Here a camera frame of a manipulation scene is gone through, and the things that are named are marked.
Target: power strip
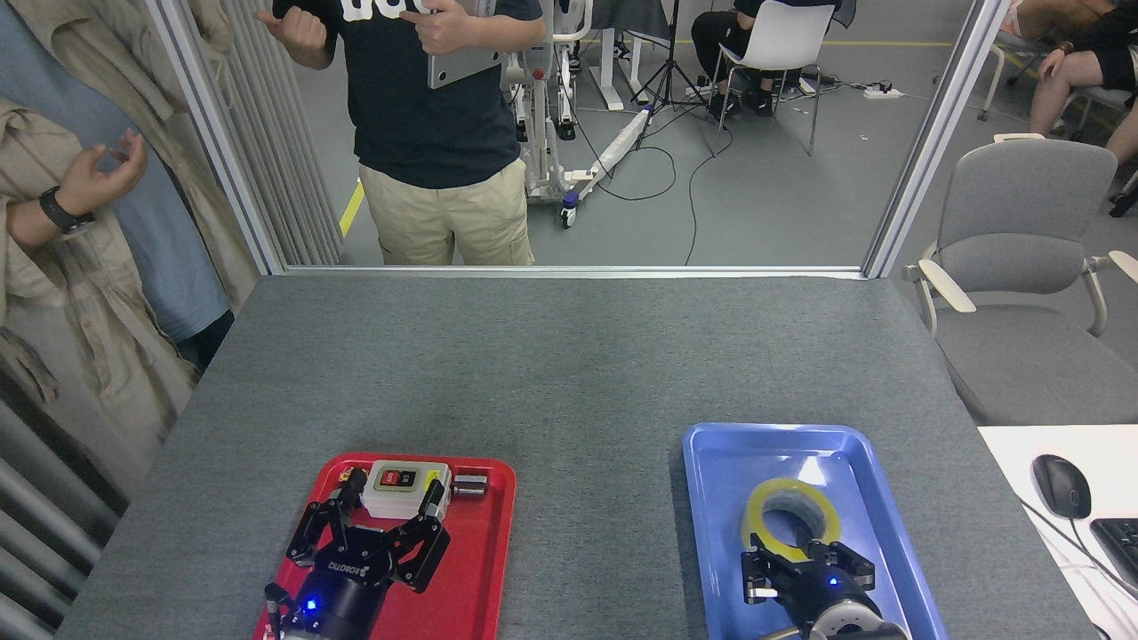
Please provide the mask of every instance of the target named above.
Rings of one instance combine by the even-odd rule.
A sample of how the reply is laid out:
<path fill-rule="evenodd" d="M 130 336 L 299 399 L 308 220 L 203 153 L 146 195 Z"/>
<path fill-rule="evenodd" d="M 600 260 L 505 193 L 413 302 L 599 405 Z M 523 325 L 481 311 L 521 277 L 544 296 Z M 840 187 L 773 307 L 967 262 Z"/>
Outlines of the power strip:
<path fill-rule="evenodd" d="M 900 98 L 905 93 L 901 93 L 897 89 L 890 89 L 889 91 L 882 91 L 880 89 L 866 89 L 863 95 L 871 100 L 884 100 L 887 98 Z"/>

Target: hand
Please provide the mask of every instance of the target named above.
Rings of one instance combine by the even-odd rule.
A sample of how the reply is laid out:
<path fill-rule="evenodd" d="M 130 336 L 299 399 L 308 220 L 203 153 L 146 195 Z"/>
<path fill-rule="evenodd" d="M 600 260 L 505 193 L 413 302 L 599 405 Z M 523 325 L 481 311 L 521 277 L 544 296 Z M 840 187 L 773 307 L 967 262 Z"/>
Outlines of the hand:
<path fill-rule="evenodd" d="M 1059 74 L 1059 69 L 1063 68 L 1063 60 L 1066 59 L 1066 54 L 1063 49 L 1056 49 L 1044 58 L 1044 64 L 1039 65 L 1039 77 L 1055 77 Z"/>
<path fill-rule="evenodd" d="M 146 143 L 142 137 L 130 129 L 118 139 L 122 151 L 112 149 L 110 155 L 122 164 L 110 173 L 102 173 L 94 166 L 107 153 L 106 145 L 96 145 L 80 151 L 72 161 L 63 184 L 56 191 L 56 202 L 72 214 L 80 216 L 131 192 L 146 173 Z"/>
<path fill-rule="evenodd" d="M 402 11 L 399 17 L 415 25 L 423 51 L 443 56 L 475 44 L 472 18 L 457 0 L 422 0 L 434 14 Z"/>
<path fill-rule="evenodd" d="M 289 49 L 323 50 L 328 42 L 324 23 L 299 7 L 289 8 L 281 19 L 274 18 L 269 11 L 257 11 L 255 17 L 265 23 L 269 33 Z"/>

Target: tape roll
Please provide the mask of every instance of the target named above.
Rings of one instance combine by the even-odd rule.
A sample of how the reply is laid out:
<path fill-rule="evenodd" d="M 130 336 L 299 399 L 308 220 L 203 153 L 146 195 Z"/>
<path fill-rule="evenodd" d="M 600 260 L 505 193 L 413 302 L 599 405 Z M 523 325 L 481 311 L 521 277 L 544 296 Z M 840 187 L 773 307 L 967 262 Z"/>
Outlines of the tape roll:
<path fill-rule="evenodd" d="M 743 548 L 751 545 L 753 532 L 775 553 L 795 563 L 806 559 L 806 551 L 786 544 L 770 532 L 762 522 L 762 515 L 768 511 L 786 511 L 795 516 L 810 528 L 813 538 L 826 544 L 836 541 L 842 533 L 838 510 L 817 487 L 794 478 L 772 478 L 754 487 L 747 501 L 740 526 Z"/>

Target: black cable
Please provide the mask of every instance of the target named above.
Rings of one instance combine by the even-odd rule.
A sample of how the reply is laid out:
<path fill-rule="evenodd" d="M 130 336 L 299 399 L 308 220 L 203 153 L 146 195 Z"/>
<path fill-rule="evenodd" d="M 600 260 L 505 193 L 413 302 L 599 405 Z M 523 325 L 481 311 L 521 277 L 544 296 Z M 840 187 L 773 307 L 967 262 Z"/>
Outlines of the black cable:
<path fill-rule="evenodd" d="M 701 162 L 700 165 L 692 171 L 692 177 L 687 179 L 687 202 L 691 203 L 692 205 L 692 246 L 688 247 L 687 249 L 687 257 L 684 259 L 684 266 L 687 266 L 687 263 L 692 261 L 692 253 L 695 252 L 695 236 L 699 233 L 700 230 L 700 221 L 695 216 L 695 194 L 692 191 L 692 184 L 695 182 L 695 173 L 699 172 L 699 170 L 703 169 L 704 164 L 711 162 L 712 159 L 716 158 L 716 156 L 729 149 L 731 146 L 735 142 L 735 134 L 731 132 L 731 129 L 727 129 L 725 126 L 723 130 L 726 131 L 728 136 L 727 146 L 719 149 L 718 154 L 711 154 L 710 156 L 704 158 L 703 162 Z"/>
<path fill-rule="evenodd" d="M 561 82 L 560 77 L 561 77 L 561 74 L 559 73 L 558 74 L 558 79 L 559 79 L 558 80 L 558 84 L 562 89 L 564 89 L 564 84 Z M 613 179 L 612 178 L 612 172 L 609 171 L 609 167 L 604 166 L 603 162 L 601 162 L 601 155 L 596 153 L 596 148 L 593 147 L 593 141 L 588 139 L 588 133 L 585 133 L 585 128 L 582 126 L 580 118 L 577 117 L 577 107 L 574 106 L 572 100 L 569 100 L 569 112 L 572 114 L 574 122 L 577 123 L 577 129 L 580 130 L 582 137 L 585 138 L 585 143 L 588 145 L 588 150 L 593 151 L 593 157 L 595 157 L 596 158 L 596 163 L 599 165 L 601 165 L 601 171 L 604 172 L 604 175 L 609 180 L 612 180 Z M 612 192 L 612 191 L 605 189 L 604 187 L 601 186 L 600 182 L 596 183 L 596 188 L 600 189 L 600 190 L 602 190 L 602 191 L 604 191 L 605 194 L 615 197 L 615 198 L 619 198 L 619 199 L 625 200 L 625 202 L 650 200 L 652 198 L 660 197 L 660 196 L 667 194 L 668 191 L 670 191 L 671 188 L 676 184 L 676 179 L 678 178 L 678 174 L 676 173 L 676 158 L 674 158 L 671 156 L 671 154 L 669 154 L 668 151 L 661 149 L 660 147 L 641 147 L 641 149 L 655 149 L 655 150 L 662 153 L 663 155 L 668 156 L 668 161 L 671 163 L 671 182 L 669 182 L 668 186 L 665 187 L 665 189 L 662 191 L 660 191 L 658 194 L 652 194 L 651 196 L 627 197 L 627 196 L 621 196 L 620 194 L 616 194 L 616 192 Z"/>
<path fill-rule="evenodd" d="M 676 122 L 677 120 L 679 120 L 679 118 L 684 117 L 685 115 L 687 115 L 687 114 L 690 114 L 690 113 L 694 112 L 694 110 L 695 110 L 696 108 L 699 108 L 700 106 L 701 106 L 701 104 L 700 104 L 700 102 L 693 102 L 693 105 L 692 105 L 692 106 L 690 106 L 690 107 L 687 107 L 686 109 L 684 109 L 684 110 L 679 112 L 679 115 L 676 115 L 676 116 L 674 116 L 674 117 L 673 117 L 671 120 L 669 120 L 668 122 L 663 123 L 663 125 L 662 125 L 662 126 L 660 126 L 659 129 L 657 129 L 655 131 L 653 131 L 653 132 L 651 132 L 651 133 L 645 133 L 645 134 L 644 134 L 644 137 L 643 137 L 643 138 L 641 138 L 641 140 L 648 140 L 649 138 L 651 138 L 651 137 L 655 136 L 657 133 L 659 133 L 659 132 L 663 131 L 665 129 L 667 129 L 667 128 L 668 128 L 668 125 L 669 125 L 669 124 L 671 124 L 673 122 Z"/>
<path fill-rule="evenodd" d="M 665 187 L 665 189 L 662 191 L 660 191 L 658 194 L 652 194 L 651 196 L 640 196 L 640 197 L 636 197 L 636 198 L 630 198 L 630 197 L 627 197 L 627 196 L 621 196 L 620 194 L 613 194 L 612 191 L 605 189 L 604 187 L 601 187 L 600 182 L 596 183 L 596 188 L 600 189 L 600 190 L 602 190 L 602 191 L 604 191 L 605 194 L 615 197 L 615 198 L 625 200 L 626 203 L 635 203 L 635 202 L 640 202 L 640 200 L 650 200 L 652 198 L 658 198 L 658 197 L 667 194 L 668 191 L 670 191 L 671 188 L 676 186 L 676 178 L 678 178 L 678 174 L 676 173 L 676 158 L 671 157 L 671 154 L 669 154 L 668 151 L 661 149 L 660 147 L 641 147 L 640 149 L 636 149 L 636 150 L 637 151 L 642 151 L 644 149 L 654 149 L 657 151 L 660 151 L 661 154 L 668 156 L 668 161 L 671 163 L 671 182 L 669 182 L 668 186 Z M 609 179 L 610 180 L 612 179 L 612 174 L 611 173 L 609 174 Z"/>
<path fill-rule="evenodd" d="M 1067 522 L 1071 523 L 1071 533 L 1073 533 L 1074 539 L 1079 541 L 1079 548 L 1082 549 L 1083 553 L 1090 553 L 1090 550 L 1087 549 L 1087 544 L 1082 541 L 1082 536 L 1079 535 L 1079 530 L 1074 526 L 1074 518 L 1067 518 Z"/>
<path fill-rule="evenodd" d="M 1034 514 L 1036 517 L 1039 518 L 1040 520 L 1042 520 L 1044 524 L 1046 524 L 1047 526 L 1052 527 L 1052 530 L 1054 530 L 1055 533 L 1059 534 L 1059 536 L 1063 538 L 1063 540 L 1066 540 L 1069 544 L 1073 545 L 1075 549 L 1078 549 L 1079 551 L 1081 551 L 1085 556 L 1087 556 L 1090 559 L 1091 563 L 1095 563 L 1095 566 L 1098 567 L 1099 569 L 1102 569 L 1102 572 L 1104 574 L 1106 574 L 1106 577 L 1113 580 L 1119 586 L 1121 586 L 1122 591 L 1127 596 L 1130 596 L 1130 598 L 1132 598 L 1133 600 L 1138 601 L 1138 594 L 1135 594 L 1135 592 L 1138 591 L 1138 586 L 1135 586 L 1133 584 L 1130 584 L 1129 582 L 1127 582 L 1127 581 L 1122 580 L 1121 577 L 1119 577 L 1118 575 L 1115 575 L 1114 572 L 1112 572 L 1111 569 L 1106 568 L 1106 565 L 1104 565 L 1102 561 L 1099 561 L 1099 559 L 1096 558 L 1086 547 L 1083 547 L 1081 542 L 1075 542 L 1074 540 L 1071 539 L 1070 535 L 1063 533 L 1063 530 L 1061 530 L 1059 527 L 1055 526 L 1055 523 L 1053 523 L 1050 519 L 1048 519 L 1047 516 L 1040 514 L 1039 510 L 1037 510 L 1034 507 L 1032 507 L 1031 504 L 1028 504 L 1023 500 L 1023 498 L 1020 498 L 1019 495 L 1016 495 L 1015 498 L 1016 498 L 1016 500 L 1020 501 L 1020 504 L 1023 504 L 1023 507 L 1025 509 L 1028 509 L 1029 511 L 1031 511 L 1032 514 Z"/>

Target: beige trench coat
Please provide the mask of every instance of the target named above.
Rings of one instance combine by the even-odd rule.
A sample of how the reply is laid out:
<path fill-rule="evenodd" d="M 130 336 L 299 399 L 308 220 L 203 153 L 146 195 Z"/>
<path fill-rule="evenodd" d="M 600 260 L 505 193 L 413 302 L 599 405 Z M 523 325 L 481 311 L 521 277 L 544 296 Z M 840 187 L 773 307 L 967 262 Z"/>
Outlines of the beige trench coat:
<path fill-rule="evenodd" d="M 164 125 L 181 96 L 176 87 L 159 87 L 172 73 L 157 68 L 159 56 L 140 63 L 116 36 L 147 26 L 137 14 L 112 10 L 124 1 L 10 0 L 44 48 L 115 101 L 171 169 L 237 311 L 256 270 L 211 173 Z M 71 132 L 0 97 L 0 222 L 9 204 L 58 184 L 80 150 Z M 131 498 L 189 399 L 195 374 L 154 322 L 113 207 L 34 255 L 3 231 L 0 366 Z"/>

